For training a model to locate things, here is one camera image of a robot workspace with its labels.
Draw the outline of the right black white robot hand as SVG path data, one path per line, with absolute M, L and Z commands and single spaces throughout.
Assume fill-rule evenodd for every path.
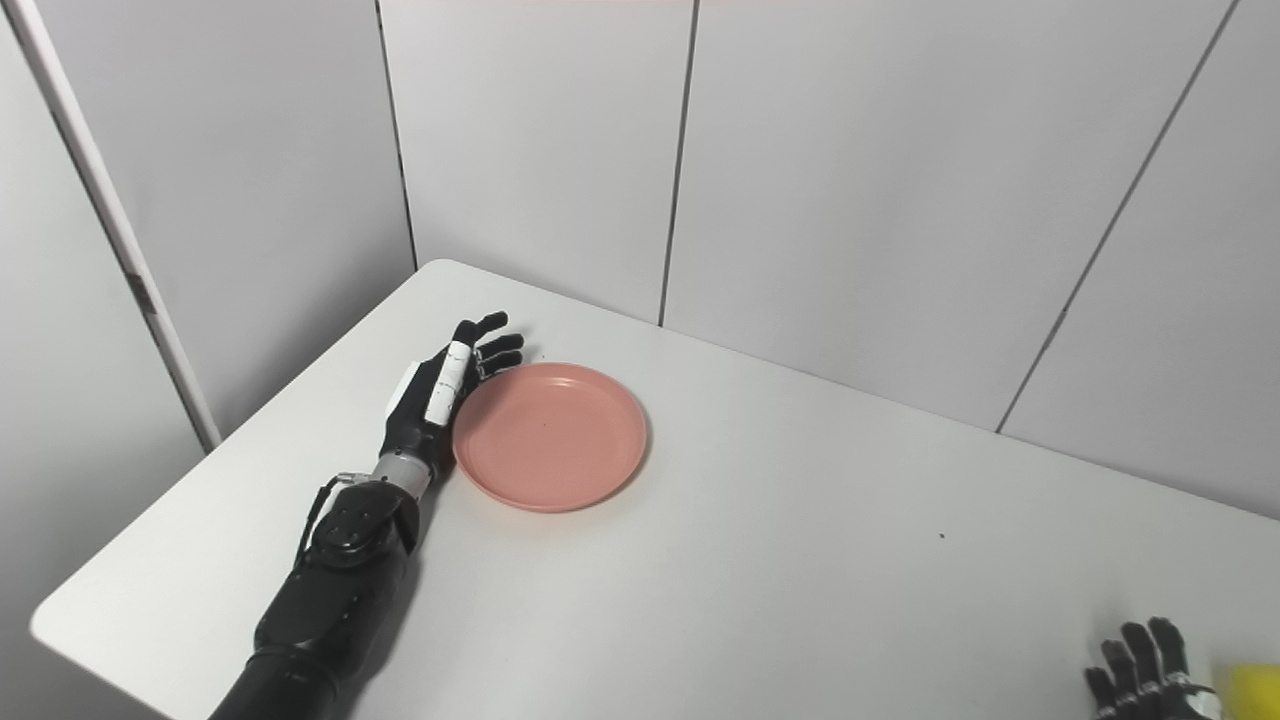
M 1103 666 L 1083 671 L 1093 719 L 1224 719 L 1219 693 L 1190 675 L 1180 629 L 1167 618 L 1124 623 L 1100 644 Z

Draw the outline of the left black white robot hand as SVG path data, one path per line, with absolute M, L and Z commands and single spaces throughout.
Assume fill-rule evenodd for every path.
M 410 365 L 385 420 L 380 456 L 412 457 L 434 474 L 452 466 L 453 427 L 466 398 L 524 361 L 525 338 L 504 332 L 508 322 L 504 311 L 462 320 L 444 348 Z

